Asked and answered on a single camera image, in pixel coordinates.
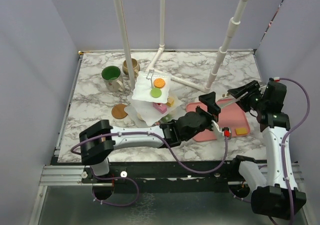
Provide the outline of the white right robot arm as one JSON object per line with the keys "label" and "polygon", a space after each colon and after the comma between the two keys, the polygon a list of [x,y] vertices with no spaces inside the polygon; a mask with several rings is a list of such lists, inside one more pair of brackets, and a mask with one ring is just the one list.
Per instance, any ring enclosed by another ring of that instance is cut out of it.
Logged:
{"label": "white right robot arm", "polygon": [[299,191],[292,169],[289,138],[294,128],[289,116],[282,112],[287,87],[279,78],[270,78],[264,92],[256,80],[227,92],[244,112],[254,110],[257,113],[267,161],[266,176],[256,163],[248,160],[231,166],[229,174],[236,181],[246,180],[252,192],[250,204],[255,214],[293,224],[307,197]]}

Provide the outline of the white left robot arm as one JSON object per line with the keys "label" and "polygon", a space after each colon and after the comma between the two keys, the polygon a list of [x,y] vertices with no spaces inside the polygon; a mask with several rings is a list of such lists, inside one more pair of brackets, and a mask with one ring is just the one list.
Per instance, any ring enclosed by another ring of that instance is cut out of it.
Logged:
{"label": "white left robot arm", "polygon": [[221,108],[216,103],[216,93],[198,99],[206,109],[197,106],[195,111],[153,127],[123,128],[111,126],[107,119],[100,120],[79,134],[79,144],[70,151],[79,155],[82,165],[90,166],[94,178],[103,183],[110,178],[108,156],[115,150],[137,147],[171,150],[205,130],[227,140],[231,132],[228,127],[218,125]]}

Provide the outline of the three tier white stand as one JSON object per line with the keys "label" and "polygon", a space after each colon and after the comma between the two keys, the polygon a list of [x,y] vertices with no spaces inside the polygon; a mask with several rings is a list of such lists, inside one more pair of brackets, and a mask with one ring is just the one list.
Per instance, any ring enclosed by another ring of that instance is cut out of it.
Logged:
{"label": "three tier white stand", "polygon": [[[153,82],[157,78],[164,79],[165,86],[160,88],[162,95],[154,98],[151,96],[150,91],[155,88]],[[149,70],[148,72],[139,71],[135,88],[132,94],[127,96],[130,106],[134,108],[149,127],[171,112],[174,113],[176,108],[182,105],[182,101],[171,91],[171,78],[172,75],[165,72],[156,72],[154,70]],[[174,98],[174,105],[172,107],[167,106],[167,112],[161,114],[153,107],[153,103],[166,104],[168,97]]]}

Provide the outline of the pink cake slice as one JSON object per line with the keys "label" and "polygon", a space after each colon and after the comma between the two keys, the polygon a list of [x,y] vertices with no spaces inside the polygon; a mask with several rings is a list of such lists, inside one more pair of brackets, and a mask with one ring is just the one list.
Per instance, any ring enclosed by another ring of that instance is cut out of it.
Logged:
{"label": "pink cake slice", "polygon": [[161,114],[164,114],[167,112],[168,108],[167,108],[167,105],[164,104],[164,103],[153,103],[152,104],[153,107],[158,111],[160,112]]}

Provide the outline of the green swiss roll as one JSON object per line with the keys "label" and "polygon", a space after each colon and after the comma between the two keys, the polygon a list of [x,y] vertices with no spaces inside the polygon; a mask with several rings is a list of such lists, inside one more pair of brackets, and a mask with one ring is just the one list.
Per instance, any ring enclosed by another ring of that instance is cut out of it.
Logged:
{"label": "green swiss roll", "polygon": [[161,119],[160,119],[160,123],[162,124],[162,123],[167,123],[167,122],[170,122],[171,121],[171,117],[170,116],[165,116],[165,117],[162,117]]}

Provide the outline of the orange sandwich biscuit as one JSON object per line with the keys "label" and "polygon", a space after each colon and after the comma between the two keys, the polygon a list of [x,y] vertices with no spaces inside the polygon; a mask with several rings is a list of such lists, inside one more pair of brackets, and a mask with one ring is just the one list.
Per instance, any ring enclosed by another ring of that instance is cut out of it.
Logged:
{"label": "orange sandwich biscuit", "polygon": [[156,79],[153,81],[153,86],[154,86],[155,88],[161,89],[161,88],[163,88],[165,85],[166,85],[166,81],[165,81],[163,78],[156,78]]}

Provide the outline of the yellow sponge cake square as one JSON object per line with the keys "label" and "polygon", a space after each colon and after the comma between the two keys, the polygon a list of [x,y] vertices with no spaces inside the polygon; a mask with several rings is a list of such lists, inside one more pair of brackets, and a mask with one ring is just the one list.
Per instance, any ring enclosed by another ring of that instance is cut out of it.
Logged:
{"label": "yellow sponge cake square", "polygon": [[172,107],[174,105],[174,103],[175,103],[175,99],[173,97],[169,96],[167,99],[166,105],[168,107]]}

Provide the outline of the green round biscuit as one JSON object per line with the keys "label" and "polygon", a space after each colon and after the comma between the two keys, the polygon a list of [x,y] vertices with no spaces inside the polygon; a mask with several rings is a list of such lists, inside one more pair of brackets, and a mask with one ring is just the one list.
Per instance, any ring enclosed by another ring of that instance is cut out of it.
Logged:
{"label": "green round biscuit", "polygon": [[154,87],[154,88],[151,89],[150,95],[153,98],[159,98],[162,95],[162,91],[161,91],[160,88]]}

